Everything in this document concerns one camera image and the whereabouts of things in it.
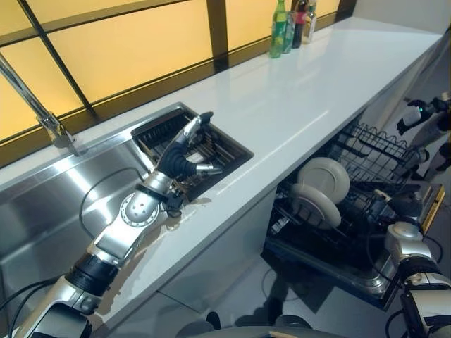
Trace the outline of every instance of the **yellow window pane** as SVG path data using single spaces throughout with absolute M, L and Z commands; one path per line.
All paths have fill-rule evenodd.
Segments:
M 271 35 L 275 0 L 225 0 L 229 50 Z
M 0 75 L 0 140 L 37 125 L 35 113 Z
M 98 11 L 127 4 L 154 6 L 161 0 L 28 0 L 28 3 L 41 23 L 67 18 L 74 15 Z
M 39 38 L 10 44 L 0 52 L 49 111 L 60 115 L 82 106 Z
M 318 0 L 316 3 L 316 16 L 327 15 L 336 12 L 340 0 Z
M 49 37 L 90 101 L 212 57 L 205 0 L 121 15 Z
M 31 27 L 17 0 L 0 0 L 0 35 Z

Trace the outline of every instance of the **white cabinet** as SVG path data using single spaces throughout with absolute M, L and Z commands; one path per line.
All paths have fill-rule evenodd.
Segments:
M 260 199 L 160 292 L 200 313 L 211 308 L 261 253 L 275 194 Z
M 198 317 L 199 314 L 195 311 L 157 292 L 125 319 L 108 338 L 172 338 L 182 327 Z

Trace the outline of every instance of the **green bottle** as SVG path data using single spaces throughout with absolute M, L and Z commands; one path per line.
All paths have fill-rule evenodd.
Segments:
M 286 24 L 287 13 L 285 12 L 285 0 L 277 0 L 277 7 L 273 14 L 271 46 L 269 47 L 270 58 L 279 58 L 282 55 Z

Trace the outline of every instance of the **stainless steel sink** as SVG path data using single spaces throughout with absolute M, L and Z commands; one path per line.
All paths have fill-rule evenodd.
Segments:
M 68 271 L 91 241 L 78 218 L 83 197 L 90 192 L 83 208 L 84 224 L 93 235 L 99 234 L 116 217 L 121 201 L 139 179 L 136 170 L 130 168 L 146 175 L 154 167 L 132 138 L 132 132 L 142 130 L 150 121 L 168 120 L 174 111 L 195 115 L 183 104 L 173 104 L 88 144 L 87 153 L 81 157 L 69 156 L 48 163 L 0 186 L 0 303 L 21 287 Z M 251 154 L 214 126 L 211 128 L 230 140 L 230 151 L 238 149 L 240 154 Z M 118 170 L 121 171 L 91 191 L 92 186 Z M 216 182 L 203 188 L 208 189 Z M 23 316 L 36 305 L 39 296 L 30 299 Z M 18 297 L 10 303 L 9 317 L 20 300 Z M 0 337 L 6 329 L 2 324 L 5 318 L 2 319 Z

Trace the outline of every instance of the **kitchen counter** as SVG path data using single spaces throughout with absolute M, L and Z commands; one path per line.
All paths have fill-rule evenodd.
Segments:
M 439 39 L 349 18 L 316 32 L 310 45 L 291 54 L 258 56 L 81 132 L 78 137 L 90 142 L 181 101 L 198 113 L 213 111 L 212 123 L 254 152 L 205 192 L 204 202 L 187 206 L 175 230 L 142 247 L 94 324 L 108 330 L 132 313 Z M 0 170 L 0 182 L 58 156 L 43 149 Z

